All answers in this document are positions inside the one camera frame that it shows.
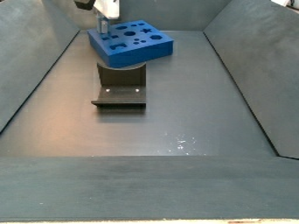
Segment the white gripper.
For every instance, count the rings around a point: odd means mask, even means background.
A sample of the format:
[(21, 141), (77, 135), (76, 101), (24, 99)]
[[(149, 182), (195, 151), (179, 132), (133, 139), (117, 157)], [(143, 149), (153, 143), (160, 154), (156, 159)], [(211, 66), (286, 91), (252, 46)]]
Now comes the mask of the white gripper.
[(96, 0), (93, 7), (108, 18), (119, 18), (119, 0)]

